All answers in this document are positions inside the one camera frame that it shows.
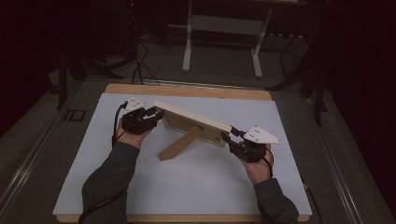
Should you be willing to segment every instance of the sleeve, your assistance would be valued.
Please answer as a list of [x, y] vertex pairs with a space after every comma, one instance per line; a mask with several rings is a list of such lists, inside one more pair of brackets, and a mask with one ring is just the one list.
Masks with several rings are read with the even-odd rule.
[[[134, 176], [138, 155], [137, 147], [122, 142], [115, 144], [108, 158], [88, 177], [82, 187], [84, 212], [128, 188]], [[90, 213], [83, 223], [127, 223], [126, 199], [125, 193], [116, 201]]]
[[262, 223], [298, 223], [298, 210], [275, 178], [253, 185]]

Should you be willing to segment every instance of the table leg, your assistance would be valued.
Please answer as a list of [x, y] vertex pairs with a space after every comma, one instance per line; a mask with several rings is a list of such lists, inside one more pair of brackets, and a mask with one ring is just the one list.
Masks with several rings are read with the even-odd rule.
[[257, 78], [262, 78], [262, 67], [260, 66], [259, 51], [262, 47], [262, 40], [264, 39], [265, 32], [267, 31], [268, 22], [271, 18], [272, 12], [273, 9], [271, 7], [268, 8], [267, 14], [265, 15], [265, 21], [262, 23], [262, 28], [260, 30], [257, 45], [254, 49], [251, 50], [251, 59], [253, 60], [254, 73]]
[[187, 18], [187, 43], [186, 49], [184, 50], [184, 60], [183, 60], [183, 72], [190, 71], [191, 62], [191, 16], [192, 16], [192, 1], [189, 1], [189, 17]]

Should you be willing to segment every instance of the dark background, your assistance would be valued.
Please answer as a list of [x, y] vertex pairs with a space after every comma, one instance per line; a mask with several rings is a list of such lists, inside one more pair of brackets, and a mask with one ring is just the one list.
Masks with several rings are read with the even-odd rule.
[[[396, 216], [396, 3], [363, 0], [336, 5], [341, 9], [328, 15], [316, 39], [331, 65], [326, 87]], [[260, 11], [252, 13], [249, 5], [238, 7], [246, 15], [262, 16]], [[145, 1], [139, 16], [147, 27], [166, 36], [167, 23], [186, 24], [186, 8], [182, 0]], [[302, 11], [280, 7], [269, 33], [298, 33], [293, 18]], [[48, 73], [58, 68], [65, 39], [92, 58], [103, 60], [106, 52], [122, 54], [121, 1], [2, 1], [0, 22], [0, 136], [51, 88]]]

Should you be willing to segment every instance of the table surface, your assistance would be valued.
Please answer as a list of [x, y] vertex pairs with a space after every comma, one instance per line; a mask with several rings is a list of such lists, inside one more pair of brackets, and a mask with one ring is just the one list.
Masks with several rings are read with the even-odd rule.
[[[114, 99], [120, 99], [120, 97], [129, 97], [129, 94], [133, 94], [136, 95], [137, 97], [140, 97], [139, 95], [141, 95], [141, 97], [147, 101], [151, 101], [151, 98], [155, 98], [160, 99], [160, 100], [169, 100], [170, 103], [173, 104], [178, 104], [180, 103], [180, 105], [183, 105], [181, 101], [187, 101], [189, 106], [192, 106], [192, 109], [195, 111], [195, 109], [199, 109], [201, 108], [201, 106], [199, 106], [199, 104], [206, 104], [207, 102], [212, 102], [213, 104], [223, 104], [224, 102], [224, 107], [227, 106], [227, 104], [229, 104], [230, 102], [236, 102], [239, 105], [244, 105], [246, 103], [246, 105], [252, 105], [252, 104], [257, 104], [260, 103], [264, 104], [264, 105], [268, 105], [267, 107], [258, 107], [261, 110], [263, 108], [269, 108], [272, 107], [273, 111], [269, 112], [271, 114], [271, 118], [274, 118], [276, 116], [278, 116], [276, 107], [275, 107], [275, 103], [272, 101], [271, 99], [271, 95], [267, 92], [267, 91], [247, 91], [247, 90], [237, 90], [237, 89], [217, 89], [217, 88], [194, 88], [194, 87], [172, 87], [172, 86], [141, 86], [141, 85], [128, 85], [128, 84], [110, 84], [107, 86], [105, 94], [102, 95], [100, 102], [98, 104], [98, 107], [95, 110], [94, 115], [92, 116], [92, 120], [95, 120], [95, 124], [97, 123], [97, 120], [103, 120], [103, 115], [99, 115], [100, 113], [97, 111], [98, 109], [103, 110], [104, 109], [104, 102], [106, 103], [106, 105], [108, 105], [108, 102], [114, 102]], [[236, 108], [234, 112], [230, 113], [230, 116], [235, 116], [235, 115], [239, 115], [241, 112], [240, 111], [244, 111], [243, 108]], [[210, 112], [208, 115], [210, 116], [210, 118], [214, 118], [216, 117], [216, 119], [223, 119], [223, 117], [221, 115], [217, 115], [216, 113], [212, 113]], [[260, 113], [262, 113], [262, 111], [259, 111], [258, 114], [255, 114], [255, 117], [258, 117], [258, 115], [260, 115]], [[306, 194], [304, 192], [304, 187], [302, 185], [301, 182], [296, 183], [296, 178], [299, 178], [299, 174], [298, 174], [298, 170], [297, 167], [295, 165], [295, 161], [294, 158], [292, 157], [291, 151], [290, 151], [290, 146], [289, 143], [287, 141], [286, 138], [286, 134], [284, 133], [283, 130], [283, 126], [281, 124], [280, 118], [274, 118], [274, 121], [268, 121], [267, 123], [265, 123], [266, 127], [271, 127], [271, 126], [276, 126], [277, 128], [274, 130], [271, 130], [273, 132], [276, 132], [276, 134], [278, 136], [280, 136], [281, 140], [282, 140], [282, 144], [281, 147], [275, 146], [273, 147], [273, 151], [275, 153], [275, 156], [277, 158], [278, 163], [275, 164], [275, 176], [276, 178], [279, 180], [279, 183], [281, 185], [281, 188], [284, 190], [285, 194], [290, 197], [291, 200], [293, 200], [296, 203], [296, 206], [298, 207], [299, 211], [303, 211], [300, 212], [300, 216], [299, 216], [299, 220], [300, 221], [307, 221], [310, 217], [310, 215], [312, 214], [312, 211], [310, 210], [310, 206], [309, 206], [309, 202], [306, 198]], [[78, 152], [78, 154], [89, 154], [89, 152], [86, 150], [86, 147], [84, 147], [85, 144], [92, 144], [92, 140], [90, 140], [90, 134], [92, 134], [92, 132], [97, 132], [98, 130], [98, 125], [94, 125], [92, 124], [92, 122], [90, 123], [90, 127], [87, 130], [87, 133], [84, 137], [83, 143], [81, 144], [80, 150]], [[162, 130], [162, 127], [160, 127], [161, 125], [159, 124], [158, 127], [154, 130], [156, 132], [153, 132], [153, 136], [155, 136], [156, 134], [159, 134], [159, 132], [161, 132], [161, 134], [174, 134], [173, 132], [170, 131], [164, 131]], [[174, 136], [169, 135], [166, 136], [165, 138], [172, 138]], [[186, 153], [184, 153], [183, 155], [179, 155], [180, 158], [173, 159], [172, 161], [169, 161], [167, 164], [159, 161], [154, 160], [155, 159], [155, 155], [145, 155], [144, 153], [141, 153], [142, 155], [139, 156], [138, 160], [150, 163], [152, 163], [152, 168], [150, 169], [157, 169], [155, 170], [156, 172], [154, 173], [158, 173], [159, 171], [163, 171], [163, 175], [161, 175], [161, 177], [167, 176], [167, 182], [164, 182], [165, 184], [169, 183], [172, 184], [172, 186], [175, 186], [175, 190], [169, 190], [167, 189], [166, 191], [166, 196], [159, 196], [157, 195], [155, 197], [155, 199], [150, 198], [150, 196], [148, 196], [147, 198], [139, 198], [141, 197], [140, 195], [142, 195], [141, 193], [135, 193], [136, 191], [141, 192], [141, 190], [145, 190], [146, 188], [149, 188], [150, 192], [156, 191], [158, 187], [152, 187], [150, 185], [150, 183], [147, 181], [148, 175], [152, 175], [153, 171], [150, 170], [147, 172], [143, 172], [143, 173], [139, 173], [139, 171], [144, 170], [144, 169], [139, 169], [139, 164], [137, 164], [136, 166], [136, 173], [135, 173], [135, 177], [131, 183], [131, 186], [133, 187], [134, 191], [133, 192], [129, 192], [129, 200], [128, 200], [128, 204], [133, 208], [133, 211], [137, 211], [136, 213], [134, 213], [133, 215], [128, 215], [128, 220], [130, 222], [256, 222], [256, 221], [260, 221], [260, 215], [258, 213], [258, 211], [256, 211], [257, 208], [251, 208], [252, 206], [256, 206], [255, 204], [255, 199], [254, 199], [254, 192], [252, 191], [252, 187], [250, 186], [251, 183], [248, 183], [248, 177], [246, 176], [245, 172], [243, 169], [242, 170], [237, 170], [235, 167], [233, 166], [238, 166], [238, 164], [240, 162], [235, 162], [237, 161], [236, 158], [234, 157], [230, 157], [229, 156], [229, 152], [228, 151], [228, 146], [226, 148], [226, 150], [224, 149], [220, 149], [218, 150], [215, 146], [210, 147], [207, 145], [203, 145], [203, 144], [207, 144], [204, 143], [204, 141], [197, 141], [197, 143], [193, 144], [194, 146], [192, 146], [192, 148], [198, 148], [198, 149], [190, 149], [188, 150]], [[153, 148], [152, 145], [146, 145], [147, 148]], [[101, 164], [101, 162], [106, 158], [106, 155], [108, 155], [108, 152], [104, 152], [102, 153], [102, 157], [103, 158], [95, 158], [93, 156], [92, 161], [86, 161], [87, 157], [84, 157], [84, 162], [83, 163], [98, 163], [95, 164], [93, 167], [89, 167], [86, 173], [86, 175], [89, 175], [88, 173], [91, 173], [94, 169], [95, 166], [99, 166]], [[218, 161], [220, 162], [212, 162], [212, 157], [218, 157]], [[202, 157], [201, 159], [203, 159], [203, 161], [205, 162], [206, 166], [205, 169], [203, 169], [203, 165], [201, 162], [195, 162], [197, 157]], [[72, 165], [72, 168], [70, 170], [70, 173], [79, 173], [78, 171], [73, 171], [73, 168], [75, 165], [75, 163], [78, 163], [78, 159], [82, 160], [81, 155], [77, 155], [76, 160], [74, 162], [74, 164]], [[280, 161], [284, 161], [285, 163], [287, 163], [287, 167], [286, 170], [287, 171], [282, 171], [283, 168], [280, 168], [282, 166], [276, 167], [277, 165], [279, 165], [281, 162]], [[229, 169], [235, 169], [232, 175], [227, 175], [226, 173], [230, 173]], [[166, 169], [171, 169], [172, 173], [166, 173]], [[230, 202], [226, 202], [224, 201], [224, 199], [222, 199], [222, 196], [220, 194], [223, 194], [223, 192], [218, 193], [215, 192], [215, 189], [217, 187], [223, 187], [225, 188], [225, 190], [223, 191], [230, 191], [230, 193], [233, 194], [233, 197], [235, 197], [235, 200], [238, 201], [238, 203], [240, 204], [244, 204], [242, 206], [242, 210], [247, 210], [248, 212], [244, 212], [242, 214], [235, 214], [235, 208], [236, 209], [240, 209], [240, 207], [233, 207], [233, 205], [227, 205], [230, 208], [224, 208], [224, 210], [230, 210], [231, 212], [224, 212], [224, 213], [218, 213], [215, 212], [215, 214], [210, 214], [211, 211], [210, 209], [207, 208], [203, 208], [201, 210], [201, 212], [198, 212], [198, 214], [191, 214], [191, 211], [195, 211], [194, 206], [197, 204], [191, 204], [194, 205], [191, 208], [189, 208], [188, 205], [183, 206], [182, 208], [178, 207], [179, 204], [183, 204], [184, 201], [186, 201], [185, 198], [188, 198], [188, 196], [182, 194], [181, 191], [183, 191], [183, 188], [194, 188], [194, 185], [197, 185], [197, 183], [193, 183], [194, 181], [201, 179], [203, 180], [202, 174], [199, 173], [199, 171], [197, 170], [205, 170], [204, 171], [204, 175], [208, 175], [207, 174], [207, 170], [211, 169], [211, 173], [215, 173], [215, 172], [220, 172], [221, 169], [225, 169], [226, 172], [221, 174], [221, 181], [218, 180], [218, 176], [216, 175], [215, 178], [211, 178], [211, 177], [205, 177], [205, 183], [201, 184], [202, 188], [206, 188], [205, 190], [203, 190], [201, 193], [206, 194], [207, 192], [211, 192], [211, 193], [215, 193], [217, 195], [217, 197], [215, 197], [216, 199], [211, 199], [213, 197], [206, 197], [205, 201], [209, 200], [211, 206], [213, 203], [219, 203], [221, 204], [221, 206], [224, 206], [224, 202], [226, 204], [229, 204]], [[188, 178], [190, 181], [186, 181], [186, 182], [192, 182], [192, 186], [189, 186], [188, 184], [182, 183], [176, 183], [179, 176], [178, 175], [184, 175], [184, 173], [186, 173], [187, 175], [185, 176], [186, 178]], [[149, 181], [152, 181], [153, 183], [156, 183], [155, 181], [157, 180], [153, 180], [155, 178], [151, 178], [149, 179]], [[139, 187], [138, 183], [144, 182], [147, 184], [146, 186], [144, 186], [143, 188]], [[77, 201], [73, 202], [74, 205], [72, 205], [72, 207], [79, 207], [80, 205], [80, 190], [75, 190], [75, 188], [77, 188], [75, 185], [75, 183], [72, 183], [71, 185], [73, 186], [73, 188], [71, 188], [69, 191], [70, 192], [64, 192], [67, 191], [67, 186], [66, 185], [70, 185], [70, 182], [77, 182], [76, 180], [70, 180], [69, 176], [66, 178], [65, 180], [65, 184], [64, 184], [64, 189], [61, 191], [60, 194], [60, 198], [58, 199], [57, 205], [55, 206], [54, 209], [54, 215], [57, 216], [58, 220], [60, 220], [61, 222], [77, 222], [78, 221], [78, 217], [79, 217], [79, 213], [77, 211], [72, 211], [70, 212], [69, 210], [64, 210], [62, 207], [65, 207], [64, 203], [67, 203], [65, 201], [67, 200], [71, 200], [71, 201]], [[159, 182], [156, 183], [154, 186], [157, 186], [158, 184], [163, 184], [163, 182]], [[242, 192], [240, 194], [242, 194], [243, 196], [238, 196], [237, 192], [238, 190], [242, 190]], [[197, 195], [199, 195], [199, 190], [197, 190], [196, 193], [192, 194], [192, 198], [196, 198]], [[150, 209], [154, 210], [155, 212], [151, 211], [150, 209], [147, 210], [147, 208], [142, 208], [142, 203], [139, 204], [139, 207], [134, 207], [133, 203], [135, 203], [134, 201], [130, 201], [131, 198], [134, 198], [135, 200], [140, 200], [139, 202], [145, 202], [149, 205]]]

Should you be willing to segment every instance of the human arm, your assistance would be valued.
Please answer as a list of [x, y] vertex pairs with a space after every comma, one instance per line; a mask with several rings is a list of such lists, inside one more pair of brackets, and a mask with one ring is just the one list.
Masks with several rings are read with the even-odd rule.
[[[265, 159], [272, 161], [272, 154], [267, 153]], [[257, 204], [262, 214], [262, 223], [297, 223], [298, 210], [294, 203], [286, 197], [275, 178], [270, 177], [270, 167], [264, 160], [245, 165], [247, 176], [253, 183]]]
[[107, 159], [85, 181], [82, 188], [83, 211], [119, 194], [115, 201], [88, 214], [80, 223], [127, 223], [126, 190], [134, 176], [137, 156], [149, 132], [134, 135], [118, 128], [118, 141]]

